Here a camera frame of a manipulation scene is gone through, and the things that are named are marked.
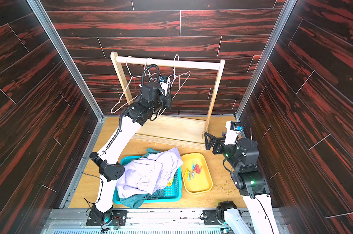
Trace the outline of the yellow clothespin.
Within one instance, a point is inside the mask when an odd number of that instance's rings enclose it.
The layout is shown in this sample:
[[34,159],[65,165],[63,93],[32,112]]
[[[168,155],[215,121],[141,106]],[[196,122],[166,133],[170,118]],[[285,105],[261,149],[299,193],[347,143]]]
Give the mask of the yellow clothespin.
[[184,176],[188,177],[190,174],[190,169],[186,169],[185,173],[184,173]]

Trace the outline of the lilac shorts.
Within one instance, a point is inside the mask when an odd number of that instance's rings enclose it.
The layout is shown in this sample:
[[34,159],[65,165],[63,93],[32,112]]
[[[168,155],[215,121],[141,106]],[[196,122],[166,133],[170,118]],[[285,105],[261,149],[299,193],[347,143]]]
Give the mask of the lilac shorts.
[[159,152],[147,149],[147,155],[124,166],[125,172],[117,180],[116,189],[121,199],[133,195],[153,194],[164,189],[183,164],[179,150]]

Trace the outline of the green shorts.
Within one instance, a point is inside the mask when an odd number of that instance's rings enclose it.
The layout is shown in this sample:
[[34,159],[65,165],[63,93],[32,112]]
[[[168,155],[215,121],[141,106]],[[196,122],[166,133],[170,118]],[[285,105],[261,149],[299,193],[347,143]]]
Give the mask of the green shorts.
[[125,165],[125,172],[116,189],[121,203],[129,208],[139,208],[145,200],[157,199],[167,186],[168,173],[164,171],[163,152],[149,151],[145,157]]

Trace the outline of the blue wire hanger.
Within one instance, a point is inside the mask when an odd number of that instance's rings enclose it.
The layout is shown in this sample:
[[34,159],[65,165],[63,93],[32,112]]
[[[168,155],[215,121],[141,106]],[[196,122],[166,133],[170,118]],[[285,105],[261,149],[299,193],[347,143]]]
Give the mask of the blue wire hanger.
[[[151,82],[153,80],[153,77],[152,77],[152,74],[150,72],[150,69],[148,69],[147,72],[148,72],[149,82]],[[153,121],[159,117],[159,113],[160,112],[161,112],[161,109],[158,111],[158,113],[156,114],[156,117],[153,119]]]

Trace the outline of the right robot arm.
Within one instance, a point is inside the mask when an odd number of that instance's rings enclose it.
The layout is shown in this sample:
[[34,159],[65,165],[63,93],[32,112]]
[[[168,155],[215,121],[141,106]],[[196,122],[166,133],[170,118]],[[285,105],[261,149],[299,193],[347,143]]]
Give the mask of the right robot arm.
[[270,189],[259,170],[258,143],[251,138],[231,137],[224,134],[215,137],[204,134],[207,150],[215,155],[223,155],[223,163],[229,163],[235,187],[242,196],[252,223],[252,228],[244,223],[242,214],[232,201],[220,202],[217,207],[217,220],[228,225],[235,234],[277,234],[279,233],[272,210]]

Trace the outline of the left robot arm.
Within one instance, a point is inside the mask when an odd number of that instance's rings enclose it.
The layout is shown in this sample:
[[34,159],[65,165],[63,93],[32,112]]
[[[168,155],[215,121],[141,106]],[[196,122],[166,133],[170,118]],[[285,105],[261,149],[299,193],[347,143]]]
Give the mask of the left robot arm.
[[156,69],[156,80],[145,82],[145,74],[142,74],[139,96],[121,112],[119,126],[105,145],[98,152],[90,154],[90,159],[99,167],[100,174],[100,191],[90,214],[101,225],[107,226],[112,222],[116,184],[125,172],[125,168],[118,162],[119,156],[147,120],[153,121],[153,115],[169,110],[172,105],[170,78],[161,75],[159,67],[155,64],[147,66],[144,71],[152,68]]

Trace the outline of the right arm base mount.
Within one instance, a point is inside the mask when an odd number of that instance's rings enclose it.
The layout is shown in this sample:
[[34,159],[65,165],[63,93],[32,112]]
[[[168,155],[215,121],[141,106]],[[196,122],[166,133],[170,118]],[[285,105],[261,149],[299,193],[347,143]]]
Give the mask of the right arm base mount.
[[205,225],[224,225],[233,227],[239,222],[240,213],[237,209],[218,209],[204,210],[200,215],[200,219]]

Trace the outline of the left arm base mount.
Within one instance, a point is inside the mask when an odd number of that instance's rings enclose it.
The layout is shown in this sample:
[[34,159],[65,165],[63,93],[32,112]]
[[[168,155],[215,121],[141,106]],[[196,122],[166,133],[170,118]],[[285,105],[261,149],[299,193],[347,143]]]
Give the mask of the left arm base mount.
[[127,210],[109,210],[102,213],[94,209],[89,213],[86,226],[124,226],[127,214]]

